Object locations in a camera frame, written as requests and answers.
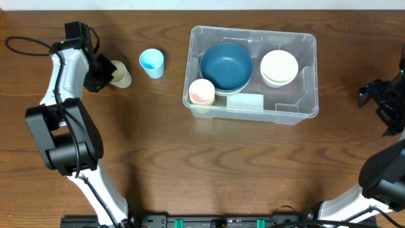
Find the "large dark blue bowl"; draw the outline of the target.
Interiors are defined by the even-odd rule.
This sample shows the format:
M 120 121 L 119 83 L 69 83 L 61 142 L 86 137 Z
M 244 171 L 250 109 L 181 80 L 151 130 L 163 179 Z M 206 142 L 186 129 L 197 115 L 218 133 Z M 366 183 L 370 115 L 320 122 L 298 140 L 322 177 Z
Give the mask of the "large dark blue bowl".
M 215 89 L 215 94 L 219 96 L 233 96 L 243 90 L 251 81 L 251 77 L 239 88 L 230 90 L 230 91 L 223 91 L 220 89 Z

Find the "yellow plastic cup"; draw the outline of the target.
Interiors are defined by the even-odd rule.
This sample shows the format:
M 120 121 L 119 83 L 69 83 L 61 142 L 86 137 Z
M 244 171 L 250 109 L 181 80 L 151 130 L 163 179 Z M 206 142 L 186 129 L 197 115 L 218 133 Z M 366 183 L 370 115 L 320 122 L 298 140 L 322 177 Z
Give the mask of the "yellow plastic cup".
M 197 102 L 196 100 L 194 100 L 192 98 L 190 99 L 190 101 L 194 105 L 194 107 L 191 109 L 193 112 L 199 113 L 199 114 L 207 114 L 210 111 L 208 106 L 213 106 L 213 104 L 215 103 L 215 98 L 212 98 L 211 100 L 209 100 L 207 102 Z

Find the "small white bowl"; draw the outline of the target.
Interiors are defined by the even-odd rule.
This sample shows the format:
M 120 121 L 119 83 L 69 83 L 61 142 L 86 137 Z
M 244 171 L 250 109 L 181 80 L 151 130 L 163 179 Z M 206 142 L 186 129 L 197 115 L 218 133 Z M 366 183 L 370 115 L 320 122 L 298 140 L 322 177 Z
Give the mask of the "small white bowl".
M 299 65 L 295 57 L 283 50 L 274 50 L 262 58 L 259 71 L 262 78 L 266 77 L 274 82 L 293 81 L 298 74 Z

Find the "light blue plastic cup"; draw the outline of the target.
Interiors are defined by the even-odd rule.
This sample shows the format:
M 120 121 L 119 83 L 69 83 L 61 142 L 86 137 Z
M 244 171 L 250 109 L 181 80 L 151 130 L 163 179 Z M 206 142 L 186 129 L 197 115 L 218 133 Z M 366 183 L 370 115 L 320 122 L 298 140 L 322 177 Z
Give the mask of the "light blue plastic cup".
M 158 49 L 147 49 L 139 57 L 139 63 L 152 79 L 161 78 L 165 71 L 165 58 Z

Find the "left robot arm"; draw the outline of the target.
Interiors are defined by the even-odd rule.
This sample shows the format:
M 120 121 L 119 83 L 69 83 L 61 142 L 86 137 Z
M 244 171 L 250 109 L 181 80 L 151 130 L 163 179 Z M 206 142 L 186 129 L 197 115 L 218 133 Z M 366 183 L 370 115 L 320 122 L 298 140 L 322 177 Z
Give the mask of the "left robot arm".
M 40 105 L 25 119 L 50 170 L 74 182 L 97 214 L 99 227 L 131 227 L 126 199 L 116 190 L 104 163 L 103 141 L 82 102 L 84 89 L 98 92 L 116 67 L 92 43 L 94 29 L 82 22 L 65 24 L 66 39 L 50 47 L 53 71 Z

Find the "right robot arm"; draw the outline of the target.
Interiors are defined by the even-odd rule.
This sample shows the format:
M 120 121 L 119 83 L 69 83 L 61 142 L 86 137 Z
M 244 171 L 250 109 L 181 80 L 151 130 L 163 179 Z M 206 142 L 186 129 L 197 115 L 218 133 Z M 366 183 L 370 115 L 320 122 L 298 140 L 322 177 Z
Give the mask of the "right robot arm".
M 399 72 L 391 81 L 374 80 L 358 89 L 358 106 L 370 100 L 378 105 L 376 114 L 387 126 L 384 136 L 404 134 L 404 53 Z M 324 227 L 370 225 L 371 218 L 381 214 L 394 226 L 389 212 L 404 209 L 404 136 L 364 163 L 358 183 L 335 199 L 324 201 L 308 215 L 325 221 Z

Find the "pink plastic cup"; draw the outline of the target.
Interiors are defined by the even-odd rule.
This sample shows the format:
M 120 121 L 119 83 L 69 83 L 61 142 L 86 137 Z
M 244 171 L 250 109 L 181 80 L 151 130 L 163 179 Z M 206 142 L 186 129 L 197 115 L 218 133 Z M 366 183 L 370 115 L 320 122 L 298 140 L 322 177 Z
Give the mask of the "pink plastic cup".
M 189 97 L 192 103 L 206 105 L 215 98 L 215 87 L 206 79 L 197 79 L 189 87 Z

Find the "small yellow bowl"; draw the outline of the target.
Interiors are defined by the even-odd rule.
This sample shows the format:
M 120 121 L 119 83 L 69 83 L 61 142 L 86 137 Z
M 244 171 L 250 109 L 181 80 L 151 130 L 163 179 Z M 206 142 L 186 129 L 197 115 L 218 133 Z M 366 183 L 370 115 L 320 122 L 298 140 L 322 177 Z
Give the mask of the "small yellow bowl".
M 292 81 L 290 80 L 290 81 L 287 81 L 287 82 L 279 83 L 279 82 L 274 82 L 274 81 L 272 81 L 272 80 L 270 80 L 270 79 L 268 79 L 268 78 L 266 78 L 266 77 L 263 77 L 262 80 L 263 80 L 263 82 L 264 82 L 266 85 L 268 85 L 268 86 L 270 86 L 270 87 L 274 87 L 274 88 L 283 87 L 283 86 L 286 86 L 287 84 L 289 84 L 289 83 L 292 82 Z

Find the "cream plastic cup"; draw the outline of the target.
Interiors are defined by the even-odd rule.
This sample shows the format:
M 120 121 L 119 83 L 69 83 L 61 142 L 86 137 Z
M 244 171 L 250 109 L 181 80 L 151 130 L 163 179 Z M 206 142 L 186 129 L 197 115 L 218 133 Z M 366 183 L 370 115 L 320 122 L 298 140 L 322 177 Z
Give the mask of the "cream plastic cup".
M 132 83 L 132 76 L 126 66 L 118 60 L 112 60 L 111 62 L 116 67 L 116 70 L 112 73 L 113 79 L 110 84 L 119 88 L 129 87 Z

